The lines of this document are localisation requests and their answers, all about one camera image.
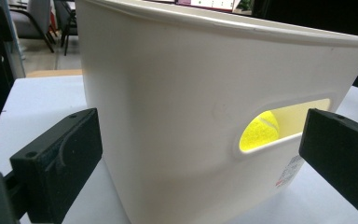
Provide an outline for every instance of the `black clamp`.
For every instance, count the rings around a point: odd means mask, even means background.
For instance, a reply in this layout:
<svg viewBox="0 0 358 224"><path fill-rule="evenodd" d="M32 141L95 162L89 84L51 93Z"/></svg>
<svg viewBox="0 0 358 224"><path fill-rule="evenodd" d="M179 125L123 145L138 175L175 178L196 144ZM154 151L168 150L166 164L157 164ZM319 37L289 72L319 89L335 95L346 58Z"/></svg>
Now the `black clamp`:
<svg viewBox="0 0 358 224"><path fill-rule="evenodd" d="M97 109L72 114L10 158L0 174L0 224L28 213L34 223L62 223L103 154Z"/></svg>
<svg viewBox="0 0 358 224"><path fill-rule="evenodd" d="M310 109L299 150L333 188L358 210L358 123Z"/></svg>

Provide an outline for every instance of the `chair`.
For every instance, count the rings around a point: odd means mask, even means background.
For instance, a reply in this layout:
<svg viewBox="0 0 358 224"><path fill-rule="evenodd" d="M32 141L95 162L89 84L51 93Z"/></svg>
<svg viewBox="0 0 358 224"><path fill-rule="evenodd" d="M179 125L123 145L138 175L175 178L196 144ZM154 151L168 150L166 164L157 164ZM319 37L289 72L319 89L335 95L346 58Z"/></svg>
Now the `chair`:
<svg viewBox="0 0 358 224"><path fill-rule="evenodd" d="M69 3L66 1L55 0L54 6L56 9L58 24L62 30L61 47L65 44L64 55L66 56L69 35L77 35L76 11L71 8Z"/></svg>
<svg viewBox="0 0 358 224"><path fill-rule="evenodd" d="M17 35L24 39L43 39L53 53L55 43L49 32L50 0L29 0L27 6L10 5L10 16L16 25Z"/></svg>

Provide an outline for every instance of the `white plastic bin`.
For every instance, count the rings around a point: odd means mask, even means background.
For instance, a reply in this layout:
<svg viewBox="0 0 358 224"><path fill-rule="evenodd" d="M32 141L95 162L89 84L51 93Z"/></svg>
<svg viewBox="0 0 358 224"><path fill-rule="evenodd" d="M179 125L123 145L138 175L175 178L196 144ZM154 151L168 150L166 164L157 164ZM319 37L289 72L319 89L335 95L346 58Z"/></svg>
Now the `white plastic bin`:
<svg viewBox="0 0 358 224"><path fill-rule="evenodd" d="M136 0L76 0L76 13L87 101L134 224L223 223L284 189L307 109L335 111L358 75L358 36ZM241 152L270 109L281 139Z"/></svg>

